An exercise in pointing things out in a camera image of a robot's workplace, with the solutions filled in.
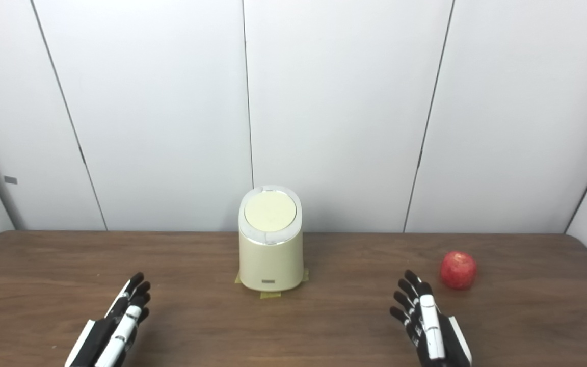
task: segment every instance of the wooden table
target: wooden table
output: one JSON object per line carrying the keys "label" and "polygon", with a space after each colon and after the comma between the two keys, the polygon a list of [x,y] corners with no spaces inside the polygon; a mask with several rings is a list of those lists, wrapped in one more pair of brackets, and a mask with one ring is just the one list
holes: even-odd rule
{"label": "wooden table", "polygon": [[[566,235],[305,234],[310,280],[280,298],[235,284],[236,233],[0,234],[0,366],[63,365],[138,270],[151,316],[124,367],[417,366],[389,316],[412,269],[457,316],[476,365],[587,365],[587,249]],[[438,265],[471,253],[479,278],[448,290]]]}

